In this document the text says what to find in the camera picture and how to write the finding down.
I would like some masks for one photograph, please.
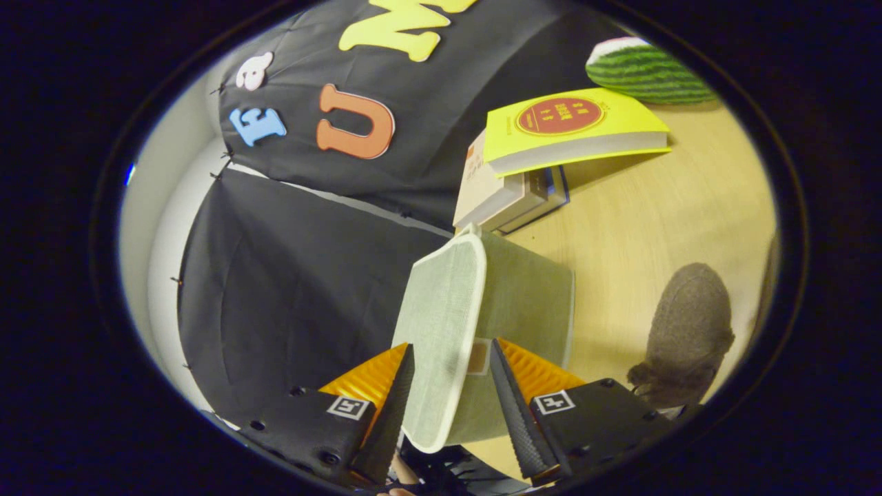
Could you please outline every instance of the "orange letter u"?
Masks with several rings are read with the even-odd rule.
[[[318,99],[318,106],[323,112],[343,109],[361,114],[373,123],[373,129],[367,136],[333,127],[327,119],[318,122],[316,144],[322,150],[334,149],[361,159],[375,159],[389,149],[392,135],[395,133],[395,118],[392,112],[382,103],[357,94],[337,91],[332,84],[325,85]]]

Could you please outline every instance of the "gray felt slipper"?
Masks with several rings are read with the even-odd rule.
[[[735,339],[731,318],[729,293],[711,267],[676,271],[655,309],[646,359],[628,371],[634,393],[657,409],[701,401]]]

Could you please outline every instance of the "red circle label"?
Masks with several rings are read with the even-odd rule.
[[[557,97],[523,109],[518,128],[532,134],[566,134],[601,122],[603,109],[585,98]]]

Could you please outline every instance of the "yellow book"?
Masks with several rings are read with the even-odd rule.
[[[669,152],[668,126],[606,88],[551,94],[487,114],[484,160],[497,177],[569,162]]]

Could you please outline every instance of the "white wall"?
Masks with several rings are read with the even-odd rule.
[[[156,236],[151,243],[150,270],[146,275],[147,310],[150,331],[158,352],[157,363],[178,390],[201,410],[212,411],[193,379],[183,354],[177,325],[177,277],[181,270],[184,247],[199,207],[202,205],[214,179],[227,159],[221,158],[226,151],[223,140],[212,140],[184,172],[177,182],[174,193],[168,199],[160,219]]]
[[[138,336],[165,376],[210,410],[189,370],[177,327],[183,246],[212,179],[227,159],[217,93],[232,55],[217,61],[168,108],[137,159],[120,212],[119,264]]]
[[[206,110],[206,79],[185,91],[144,144],[120,214],[119,263],[129,310],[145,347],[158,360],[147,316],[147,267],[160,216],[178,180],[214,137]]]

